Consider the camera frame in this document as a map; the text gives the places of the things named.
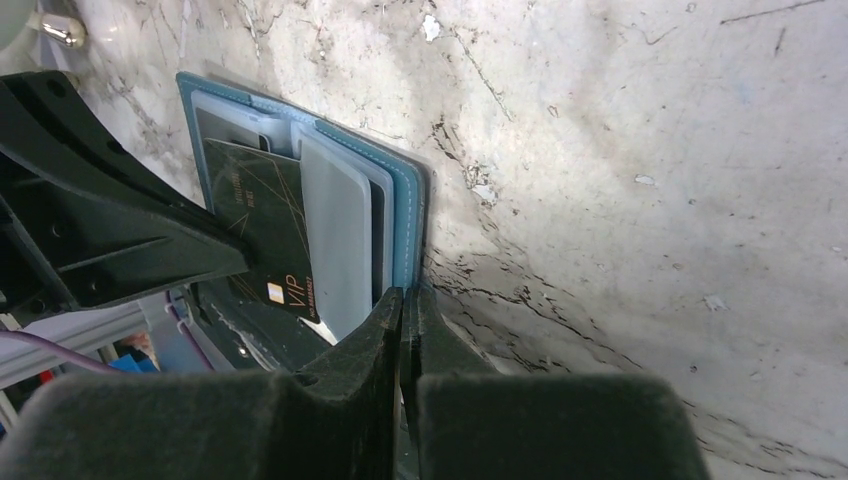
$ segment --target wallet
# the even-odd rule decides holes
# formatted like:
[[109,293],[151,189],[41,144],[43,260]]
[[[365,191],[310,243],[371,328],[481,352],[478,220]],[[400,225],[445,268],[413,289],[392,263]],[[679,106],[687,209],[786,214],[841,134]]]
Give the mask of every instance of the wallet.
[[[230,279],[232,298],[225,298],[218,282],[212,290],[218,292],[217,304],[226,304],[219,310],[229,312],[229,318],[207,308],[208,324],[225,321],[226,328],[252,343],[251,351],[274,357],[263,364],[299,368],[298,360],[277,358],[302,336],[298,329],[310,328],[333,344],[365,320],[387,288],[417,285],[427,192],[419,164],[295,105],[246,88],[186,72],[177,74],[177,84],[206,208],[223,216],[231,231],[247,230],[260,238],[263,251],[279,246],[275,264],[287,263],[286,255],[300,252],[293,246],[297,242],[286,239],[308,243],[311,271],[289,274],[260,262],[252,277]],[[221,152],[238,153],[230,157],[236,166],[225,171],[210,157]],[[261,172],[251,170],[252,164],[266,161],[278,165],[274,168],[279,182],[267,165]],[[300,178],[295,181],[291,172],[296,168]],[[229,197],[220,193],[222,182]],[[264,197],[254,194],[251,182],[267,187]],[[295,183],[298,188],[289,188]],[[266,199],[279,205],[264,208]],[[243,207],[244,214],[233,207]],[[297,288],[289,292],[289,284]],[[303,312],[314,307],[312,317],[299,313],[297,305],[303,305]],[[239,315],[239,309],[251,313]],[[271,325],[279,322],[300,325],[294,327],[296,334],[288,325],[288,338],[282,338],[270,333],[280,331]]]

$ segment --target marble surface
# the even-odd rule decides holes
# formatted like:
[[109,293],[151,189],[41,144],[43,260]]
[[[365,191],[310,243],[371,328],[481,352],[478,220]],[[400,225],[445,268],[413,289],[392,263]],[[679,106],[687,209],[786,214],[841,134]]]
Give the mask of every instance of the marble surface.
[[422,157],[426,274],[502,370],[659,375],[715,478],[848,478],[845,2],[76,8],[84,98],[195,201],[174,74],[226,72]]

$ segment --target red object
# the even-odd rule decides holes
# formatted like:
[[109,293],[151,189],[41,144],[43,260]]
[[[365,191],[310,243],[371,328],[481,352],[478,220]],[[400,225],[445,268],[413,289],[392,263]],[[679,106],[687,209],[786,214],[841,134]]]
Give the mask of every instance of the red object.
[[49,370],[41,372],[38,374],[38,379],[41,380],[41,384],[44,385],[50,380],[53,380],[53,373],[51,373]]

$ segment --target cable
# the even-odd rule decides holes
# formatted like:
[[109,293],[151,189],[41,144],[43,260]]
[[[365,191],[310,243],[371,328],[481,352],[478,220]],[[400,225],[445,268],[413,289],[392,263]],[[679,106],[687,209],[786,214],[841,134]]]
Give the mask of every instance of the cable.
[[56,355],[57,357],[66,360],[68,362],[73,363],[74,365],[79,365],[87,370],[91,370],[92,372],[97,373],[123,373],[117,368],[110,367],[109,365],[104,365],[97,360],[92,360],[91,358],[86,357],[81,353],[77,353],[69,348],[65,348],[58,343],[51,342],[46,338],[41,338],[38,335],[33,335],[29,332],[24,332],[21,330],[15,330],[14,332],[6,332],[0,331],[0,338],[10,338],[12,340],[18,340],[21,342],[26,342],[31,345],[35,345],[37,347],[43,348],[48,352]]
[[177,322],[177,330],[188,340],[189,345],[197,354],[197,357],[203,362],[203,365],[206,366],[209,370],[215,370],[215,367],[212,366],[212,362],[209,361],[209,357],[206,356],[206,353],[203,352],[203,348],[200,347],[200,344],[197,343],[197,339],[194,338],[194,335],[191,334],[191,331],[188,329],[188,325],[180,318],[179,314],[177,314],[177,309],[174,308],[174,303],[171,297],[171,291],[165,290],[165,310],[171,314],[171,317],[174,318]]

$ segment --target black card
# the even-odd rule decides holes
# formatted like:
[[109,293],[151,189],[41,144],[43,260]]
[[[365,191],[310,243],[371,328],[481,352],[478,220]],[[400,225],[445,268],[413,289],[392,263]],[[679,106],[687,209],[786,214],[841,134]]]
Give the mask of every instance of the black card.
[[318,322],[306,239],[300,162],[203,140],[215,218],[250,245],[254,264],[228,278],[239,298]]

